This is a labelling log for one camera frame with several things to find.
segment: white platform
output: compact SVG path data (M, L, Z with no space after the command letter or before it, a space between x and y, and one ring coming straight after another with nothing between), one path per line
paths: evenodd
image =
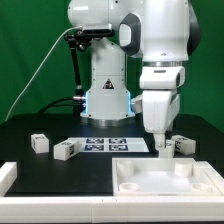
M113 159L113 174L116 174L116 163L118 160L121 159ZM136 163L134 161L136 165L143 164L146 171L158 171L159 173L166 171L167 168L171 169L170 166L167 166L168 163L164 163L161 159L144 159L144 161L136 159ZM194 162L194 168L197 171L193 171L195 172L193 174L197 172L202 174L200 181L208 181L206 183L212 184L212 191L210 192L212 195L207 195L206 193L203 193L203 195L187 195L185 194L186 192L189 193L187 187L185 190L177 188L179 189L179 194L177 193L178 190L175 189L175 194L173 194L174 192L168 192L168 195L164 194L164 189L156 189L160 193L155 195L127 196L123 194L113 197L0 197L0 223L224 221L223 178L207 162ZM164 185L166 189L167 181L170 178L172 179L172 175L168 175L168 177L164 178L164 181L159 178L159 184ZM120 183L119 181L117 178L116 183L114 179L114 191L116 194L119 193L116 187ZM150 193L155 192L155 189L142 188L142 192L139 192Z

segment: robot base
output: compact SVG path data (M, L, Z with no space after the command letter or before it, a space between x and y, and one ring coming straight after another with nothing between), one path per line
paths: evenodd
M119 120L103 120L103 119L81 117L82 123L95 125L99 127L118 127L118 126L123 126L125 124L130 124L134 122L134 120L135 120L134 117L127 117L127 118L119 119Z

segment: black and white pattern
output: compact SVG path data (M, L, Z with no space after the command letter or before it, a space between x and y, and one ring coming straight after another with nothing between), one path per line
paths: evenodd
M109 146L110 151L128 151L127 145L110 145Z
M86 145L85 151L104 151L104 145Z
M109 144L127 144L125 138L110 138Z
M87 138L86 139L87 144L104 144L103 138Z

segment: white box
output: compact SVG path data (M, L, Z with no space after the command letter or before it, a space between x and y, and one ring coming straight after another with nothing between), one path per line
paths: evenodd
M68 160L69 158L75 156L79 153L79 148L81 147L80 141L63 141L54 146L54 159Z
M126 164L132 164L132 175L121 175L120 169L128 168ZM177 175L177 168L181 168L178 174L183 175ZM213 181L213 173L212 176L208 176L207 168L201 167L191 158L113 158L112 171L115 196L222 195L220 187Z
M159 158L171 159L174 157L175 141L166 140L166 148L159 150Z
M31 146L37 154L49 152L49 140L44 134L31 135Z
M4 197L17 178L16 162L6 162L0 169L0 197Z
M196 148L196 141L186 138L181 135L172 136L173 141L175 141L175 150L184 155L194 154Z

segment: black cable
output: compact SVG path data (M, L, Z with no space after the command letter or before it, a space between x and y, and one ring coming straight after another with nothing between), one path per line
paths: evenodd
M60 105L51 105L47 108L45 108L45 110L41 111L41 114L43 114L46 110L52 108L52 107L73 107L75 105L79 105L79 104L60 104Z
M55 100L55 101L49 103L44 108L42 108L41 110L39 110L38 114L43 114L48 108L54 106L57 103L61 103L61 102L64 102L64 101L74 101L74 100L73 100L73 97L66 97L66 98L61 98L61 99Z

